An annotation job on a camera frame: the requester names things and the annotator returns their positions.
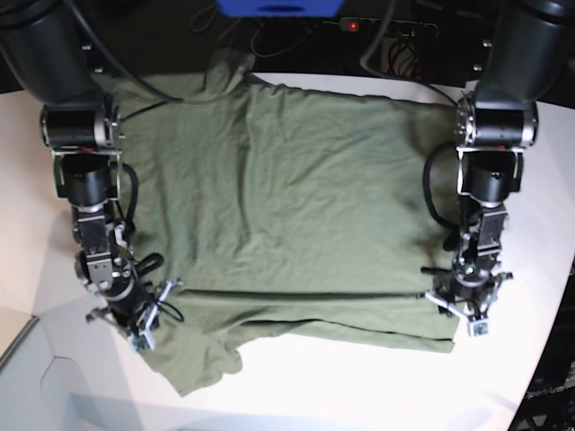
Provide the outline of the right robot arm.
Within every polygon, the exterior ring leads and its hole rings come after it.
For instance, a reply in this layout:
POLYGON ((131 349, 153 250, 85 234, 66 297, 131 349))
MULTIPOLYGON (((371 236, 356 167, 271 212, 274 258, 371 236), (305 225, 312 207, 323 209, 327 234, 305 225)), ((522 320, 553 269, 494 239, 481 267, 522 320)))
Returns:
POLYGON ((107 322, 141 352, 155 348, 161 315, 182 315, 167 301, 175 283, 147 280, 163 256, 135 255, 138 178, 122 159, 119 105, 85 62, 77 34, 85 26, 71 1, 4 1, 1 53, 42 105, 40 136, 52 154, 55 189, 72 209, 75 273, 104 301, 86 319, 107 322))

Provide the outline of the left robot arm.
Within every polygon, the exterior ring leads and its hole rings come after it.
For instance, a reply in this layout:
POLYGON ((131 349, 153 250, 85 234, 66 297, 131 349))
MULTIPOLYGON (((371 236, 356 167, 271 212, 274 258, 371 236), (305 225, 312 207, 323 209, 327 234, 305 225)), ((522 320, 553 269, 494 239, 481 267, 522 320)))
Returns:
POLYGON ((525 153, 539 128, 537 100, 553 85, 568 57, 574 32, 572 1, 507 1, 474 90, 456 105, 453 141, 431 151, 422 173, 428 211, 449 235, 448 268, 421 268, 432 276, 426 299, 464 321, 471 337, 489 332, 489 310, 501 285, 501 234, 506 199, 521 190, 525 153), (459 217, 442 219, 431 197, 430 175, 444 152, 456 154, 459 217))

